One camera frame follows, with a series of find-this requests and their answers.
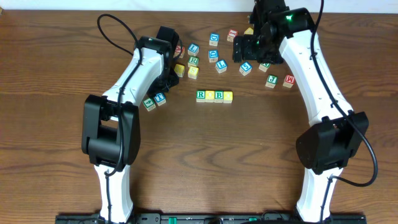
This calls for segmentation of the yellow O block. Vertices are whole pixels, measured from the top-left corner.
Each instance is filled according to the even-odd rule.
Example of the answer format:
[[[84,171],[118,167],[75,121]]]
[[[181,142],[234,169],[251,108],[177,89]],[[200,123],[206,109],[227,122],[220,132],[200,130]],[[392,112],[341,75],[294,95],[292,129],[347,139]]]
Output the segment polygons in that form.
[[[233,102],[233,92],[232,91],[224,91],[223,92],[223,103],[232,103]]]
[[[206,90],[205,91],[205,102],[206,103],[213,103],[214,101],[215,101],[215,91]]]

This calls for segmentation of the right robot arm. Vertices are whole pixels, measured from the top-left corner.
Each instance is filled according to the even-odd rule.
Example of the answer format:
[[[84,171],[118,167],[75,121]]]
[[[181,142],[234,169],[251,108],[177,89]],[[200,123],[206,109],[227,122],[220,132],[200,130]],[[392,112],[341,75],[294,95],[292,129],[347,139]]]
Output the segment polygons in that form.
[[[306,8],[290,9],[281,0],[255,1],[249,23],[254,33],[234,38],[233,60],[286,63],[307,109],[310,127],[295,143],[305,168],[297,218],[305,223],[333,222],[333,189],[365,141],[368,118],[354,112],[340,92],[320,48],[320,22]]]

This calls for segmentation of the blue T block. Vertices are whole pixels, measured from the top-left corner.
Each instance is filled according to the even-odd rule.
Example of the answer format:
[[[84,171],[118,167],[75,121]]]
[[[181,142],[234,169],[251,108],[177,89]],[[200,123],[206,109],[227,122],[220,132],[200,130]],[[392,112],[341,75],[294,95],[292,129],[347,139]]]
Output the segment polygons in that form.
[[[163,93],[157,93],[154,97],[157,106],[161,106],[167,102],[166,97]]]

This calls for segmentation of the green B block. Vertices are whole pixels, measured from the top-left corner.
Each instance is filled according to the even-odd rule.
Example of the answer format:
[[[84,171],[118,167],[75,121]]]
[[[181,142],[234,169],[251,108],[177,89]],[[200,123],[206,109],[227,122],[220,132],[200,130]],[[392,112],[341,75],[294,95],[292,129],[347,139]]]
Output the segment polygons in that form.
[[[223,103],[224,100],[224,91],[215,91],[215,103]]]

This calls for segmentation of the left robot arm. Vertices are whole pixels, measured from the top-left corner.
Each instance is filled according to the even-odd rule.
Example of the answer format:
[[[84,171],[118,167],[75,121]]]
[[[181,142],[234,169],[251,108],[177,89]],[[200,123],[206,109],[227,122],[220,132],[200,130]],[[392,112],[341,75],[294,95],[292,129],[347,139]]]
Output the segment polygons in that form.
[[[156,37],[142,36],[119,80],[101,96],[89,95],[83,109],[81,150],[98,174],[104,223],[127,223],[134,209],[129,172],[141,144],[139,107],[144,99],[167,93],[179,83],[171,70],[180,45],[178,33],[160,27]]]

